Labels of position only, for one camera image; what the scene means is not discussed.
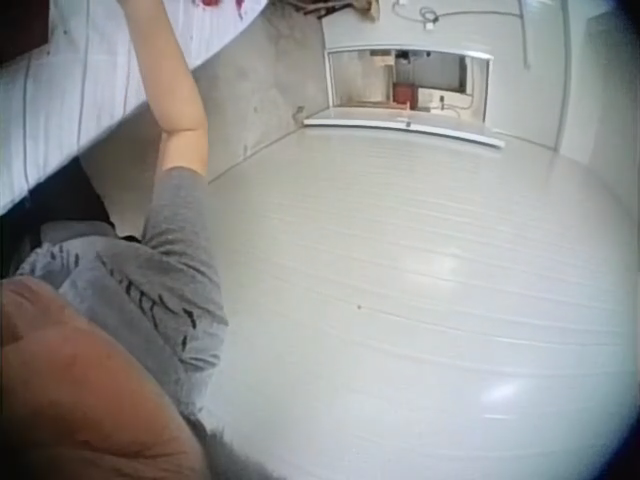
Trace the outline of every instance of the gray shirt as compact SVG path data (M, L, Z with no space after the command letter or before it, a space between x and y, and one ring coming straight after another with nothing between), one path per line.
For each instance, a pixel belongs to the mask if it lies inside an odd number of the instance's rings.
M227 326L205 188L191 170L163 172L140 244L105 224L54 222L17 272L51 285L117 340L185 415L200 410Z

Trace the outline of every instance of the person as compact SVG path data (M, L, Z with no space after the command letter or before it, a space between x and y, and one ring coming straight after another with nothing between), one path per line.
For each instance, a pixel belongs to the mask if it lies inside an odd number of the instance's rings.
M13 252L3 449L20 478L275 478L200 420L227 328L203 205L207 117L162 0L118 3L162 130L152 203L140 239L59 215Z

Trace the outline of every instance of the skin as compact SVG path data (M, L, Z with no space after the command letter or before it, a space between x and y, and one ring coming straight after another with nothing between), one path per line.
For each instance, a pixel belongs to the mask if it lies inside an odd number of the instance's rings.
M74 467L74 457L87 453L98 454L102 466L118 458L139 458L150 468L153 459L175 468L204 465L153 379L38 280L2 282L2 367L4 426L68 478L87 474Z
M206 176L207 117L162 1L118 3L163 132L159 175L184 167ZM2 426L30 461L59 478L114 478L114 469L199 478L197 441L116 341L35 279L4 281L1 293Z

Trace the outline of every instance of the white wall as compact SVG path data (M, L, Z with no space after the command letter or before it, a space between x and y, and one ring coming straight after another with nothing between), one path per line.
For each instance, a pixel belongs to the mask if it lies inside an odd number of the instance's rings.
M408 0L417 18L421 6L438 12L499 10L518 13L517 0ZM523 58L522 28L517 18L461 16L441 20L433 31L395 16L393 0L380 1L380 21L371 23L351 11L323 20L328 50L363 46L412 46L432 50L478 52L494 57L487 125L555 147L565 80L564 27L560 0L527 2L531 69Z
M604 2L570 0L572 75L564 155L587 164L637 215L638 44Z
M566 0L569 17L570 93L560 152L587 163L593 149L604 69L587 37L587 22L606 12L606 0Z

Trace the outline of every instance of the bed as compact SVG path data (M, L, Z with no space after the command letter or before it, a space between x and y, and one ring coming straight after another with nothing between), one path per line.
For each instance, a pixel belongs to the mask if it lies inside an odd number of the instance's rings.
M267 0L164 0L195 68ZM145 101L115 0L51 0L49 43L0 68L0 213Z

